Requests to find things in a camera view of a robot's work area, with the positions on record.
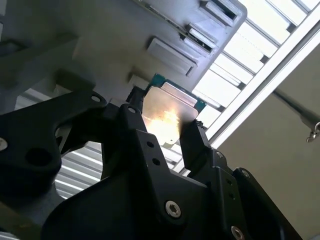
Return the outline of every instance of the white ceiling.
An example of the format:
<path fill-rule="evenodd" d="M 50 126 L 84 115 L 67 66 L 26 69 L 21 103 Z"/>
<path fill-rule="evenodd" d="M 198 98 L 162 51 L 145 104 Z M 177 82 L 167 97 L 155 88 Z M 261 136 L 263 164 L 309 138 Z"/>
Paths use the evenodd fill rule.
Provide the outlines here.
<path fill-rule="evenodd" d="M 320 46 L 279 86 L 320 114 Z M 220 146 L 232 167 L 248 169 L 304 239 L 320 233 L 320 139 L 273 95 Z"/>

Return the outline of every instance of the black mechanical arm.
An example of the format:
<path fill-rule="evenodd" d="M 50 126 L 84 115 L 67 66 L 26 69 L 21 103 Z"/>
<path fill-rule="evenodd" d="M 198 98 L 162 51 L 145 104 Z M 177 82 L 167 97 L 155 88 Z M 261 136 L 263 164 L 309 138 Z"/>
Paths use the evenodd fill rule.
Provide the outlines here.
<path fill-rule="evenodd" d="M 232 171 L 197 121 L 183 128 L 184 177 L 147 132 L 143 101 L 73 92 L 0 116 L 0 226 L 24 239 L 301 240 L 255 178 Z M 62 156 L 102 143 L 101 181 L 64 200 Z"/>

